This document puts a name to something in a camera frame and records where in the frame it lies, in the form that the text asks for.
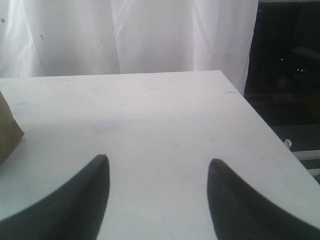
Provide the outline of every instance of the table surface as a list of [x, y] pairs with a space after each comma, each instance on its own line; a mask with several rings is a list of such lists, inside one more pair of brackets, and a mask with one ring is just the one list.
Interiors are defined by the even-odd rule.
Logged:
[[0, 166], [0, 220], [94, 156], [110, 161], [99, 240], [216, 239], [210, 161], [320, 228], [320, 187], [220, 71], [0, 79], [25, 132]]

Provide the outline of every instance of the black object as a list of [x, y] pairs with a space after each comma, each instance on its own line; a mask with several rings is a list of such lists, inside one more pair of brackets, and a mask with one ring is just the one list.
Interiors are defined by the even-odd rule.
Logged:
[[320, 230], [284, 211], [213, 159], [207, 195], [219, 240], [319, 240]]
[[109, 189], [109, 161], [98, 155], [49, 196], [0, 221], [0, 240], [95, 240]]

